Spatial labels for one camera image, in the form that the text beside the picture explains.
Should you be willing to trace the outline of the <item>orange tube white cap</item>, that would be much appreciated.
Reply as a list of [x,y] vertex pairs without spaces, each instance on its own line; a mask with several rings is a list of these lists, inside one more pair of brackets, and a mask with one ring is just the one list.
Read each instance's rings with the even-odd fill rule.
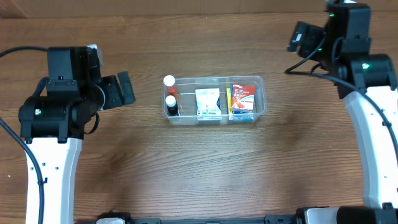
[[178,93],[177,93],[177,87],[175,84],[175,77],[172,75],[166,75],[163,79],[164,86],[166,87],[167,90],[167,95],[174,96],[176,100],[178,100]]

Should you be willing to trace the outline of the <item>black tube white cap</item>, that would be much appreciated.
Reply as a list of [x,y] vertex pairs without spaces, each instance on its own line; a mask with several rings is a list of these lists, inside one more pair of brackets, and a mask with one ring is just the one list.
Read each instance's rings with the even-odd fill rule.
[[169,95],[165,98],[165,104],[167,106],[167,111],[171,116],[178,116],[178,104],[177,100],[173,95]]

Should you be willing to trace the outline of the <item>white medicine box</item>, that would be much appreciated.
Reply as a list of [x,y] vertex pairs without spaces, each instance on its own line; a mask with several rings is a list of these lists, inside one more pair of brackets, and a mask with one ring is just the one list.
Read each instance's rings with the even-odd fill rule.
[[213,121],[222,119],[219,88],[196,89],[195,97],[197,101],[197,120]]

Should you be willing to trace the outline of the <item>red orange medicine box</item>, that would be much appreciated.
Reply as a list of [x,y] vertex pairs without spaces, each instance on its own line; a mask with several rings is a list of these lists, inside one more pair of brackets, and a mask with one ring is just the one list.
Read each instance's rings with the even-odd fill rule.
[[252,112],[254,110],[254,85],[235,83],[231,91],[231,110]]

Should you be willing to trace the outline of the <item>blue yellow VapoDrops box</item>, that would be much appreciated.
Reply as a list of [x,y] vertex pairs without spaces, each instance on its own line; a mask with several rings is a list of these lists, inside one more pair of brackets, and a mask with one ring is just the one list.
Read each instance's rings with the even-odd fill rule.
[[254,116],[250,112],[233,111],[232,107],[232,88],[226,89],[228,116],[231,122],[253,122]]

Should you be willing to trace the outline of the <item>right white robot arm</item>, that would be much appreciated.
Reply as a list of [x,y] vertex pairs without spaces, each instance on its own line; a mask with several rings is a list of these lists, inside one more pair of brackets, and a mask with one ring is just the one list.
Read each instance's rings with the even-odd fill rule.
[[288,44],[309,77],[331,81],[354,126],[363,170],[363,204],[303,207],[295,215],[266,217],[279,223],[397,222],[397,75],[391,58],[370,52],[371,8],[328,1],[323,27],[298,22]]

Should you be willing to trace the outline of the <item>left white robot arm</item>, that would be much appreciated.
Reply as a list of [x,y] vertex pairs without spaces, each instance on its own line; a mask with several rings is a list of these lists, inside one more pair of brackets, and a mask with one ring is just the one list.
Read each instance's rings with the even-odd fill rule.
[[101,76],[100,51],[86,47],[50,47],[49,75],[39,81],[19,109],[27,158],[26,223],[73,223],[75,174],[85,124],[99,111],[136,100],[127,72]]

